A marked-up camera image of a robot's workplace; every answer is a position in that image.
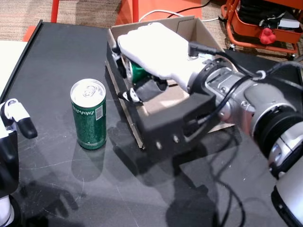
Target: orange frame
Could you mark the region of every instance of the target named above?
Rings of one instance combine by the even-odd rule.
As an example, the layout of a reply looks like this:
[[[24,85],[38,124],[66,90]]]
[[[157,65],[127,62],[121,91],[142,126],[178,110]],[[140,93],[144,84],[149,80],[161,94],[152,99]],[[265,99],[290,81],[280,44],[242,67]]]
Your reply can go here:
[[[290,49],[286,49],[286,48],[237,41],[232,35],[232,26],[236,27],[237,30],[243,29],[243,31],[246,31],[246,35],[252,36],[252,37],[258,37],[258,35],[260,34],[260,31],[262,30],[262,28],[260,28],[258,26],[246,24],[246,23],[240,21],[240,19],[238,18],[237,12],[236,12],[238,3],[239,3],[239,0],[227,0],[226,4],[221,6],[222,17],[223,17],[223,19],[227,20],[227,23],[226,23],[227,35],[232,44],[234,44],[236,46],[265,49],[265,50],[284,52],[284,53],[290,53],[290,54],[298,53],[297,43],[295,43],[295,44],[292,43],[294,49],[290,50]],[[294,35],[293,33],[288,32],[288,31],[282,32],[280,29],[273,29],[273,30],[275,30],[279,34],[279,36],[282,37],[282,38],[280,38],[280,41],[282,41],[282,42],[287,42],[287,37],[289,37],[289,35],[292,35],[292,36]],[[290,40],[293,41],[297,37],[300,37],[300,35],[301,34],[295,34],[295,38],[291,38]]]
[[[53,0],[51,22],[57,23],[59,0]],[[139,21],[139,0],[133,0],[133,22]]]

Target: carpet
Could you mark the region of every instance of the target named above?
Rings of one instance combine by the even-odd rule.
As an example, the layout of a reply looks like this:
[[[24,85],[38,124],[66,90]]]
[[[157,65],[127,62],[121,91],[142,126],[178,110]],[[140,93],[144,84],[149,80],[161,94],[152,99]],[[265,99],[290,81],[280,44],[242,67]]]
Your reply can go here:
[[[226,1],[213,0],[202,9],[203,19],[212,19],[220,14],[220,6]],[[111,27],[115,24],[121,0],[61,0],[58,23],[77,24],[98,27]],[[36,25],[40,19],[50,21],[52,0],[1,0],[0,1],[0,40],[22,40],[28,26]],[[226,34],[225,24],[219,20],[206,22],[222,48],[228,48],[230,41]],[[303,50],[303,39],[299,42],[300,54]],[[237,51],[252,53],[256,56],[283,61],[286,54],[260,49],[237,47]]]

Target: can lid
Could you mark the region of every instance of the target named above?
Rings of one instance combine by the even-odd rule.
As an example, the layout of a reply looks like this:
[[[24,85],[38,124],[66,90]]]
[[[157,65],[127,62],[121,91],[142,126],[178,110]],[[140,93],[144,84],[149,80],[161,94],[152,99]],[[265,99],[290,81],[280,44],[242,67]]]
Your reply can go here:
[[[97,106],[104,100],[105,95],[104,85],[96,79],[82,79],[71,88],[71,100],[85,108]]]

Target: black table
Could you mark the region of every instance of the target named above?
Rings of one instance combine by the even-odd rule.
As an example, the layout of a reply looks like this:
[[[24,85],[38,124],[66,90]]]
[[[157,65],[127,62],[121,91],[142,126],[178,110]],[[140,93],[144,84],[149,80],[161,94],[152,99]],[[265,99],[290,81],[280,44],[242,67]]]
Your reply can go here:
[[[28,226],[285,226],[270,200],[275,179],[236,128],[208,134],[194,151],[149,159],[132,137],[105,68],[106,29],[42,23],[6,98],[27,108],[38,137],[19,135],[20,186]],[[76,142],[70,88],[83,78],[107,90],[107,142]]]

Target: open cardboard box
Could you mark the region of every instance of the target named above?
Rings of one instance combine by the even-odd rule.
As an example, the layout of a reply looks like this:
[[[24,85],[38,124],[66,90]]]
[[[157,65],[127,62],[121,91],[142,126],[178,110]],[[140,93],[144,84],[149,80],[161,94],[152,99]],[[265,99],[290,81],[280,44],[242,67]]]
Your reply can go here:
[[[194,18],[194,16],[157,20],[153,22],[162,23],[163,25],[176,32],[188,41],[196,41],[207,46],[221,49],[219,44],[215,41],[213,36],[201,22],[201,20]],[[106,66],[117,93],[119,91],[126,91],[130,88],[131,85],[126,79],[123,79],[120,75],[120,72],[116,67],[116,63],[113,58],[111,49],[113,46],[116,45],[116,40],[120,35],[127,34],[129,31],[135,30],[138,27],[147,25],[149,23],[150,22],[142,22],[114,26],[108,30]],[[144,115],[149,115],[154,112],[160,111],[163,108],[168,108],[170,106],[176,105],[187,97],[188,94],[186,92],[184,92],[179,86],[175,86],[169,87],[166,92],[148,102],[143,103],[143,105],[138,106],[133,103],[120,100],[121,106],[125,112],[129,125],[140,148],[143,147],[143,142],[135,125],[135,122],[137,122],[138,118]],[[232,126],[232,124],[221,123],[215,126],[211,131],[217,131],[230,126]]]

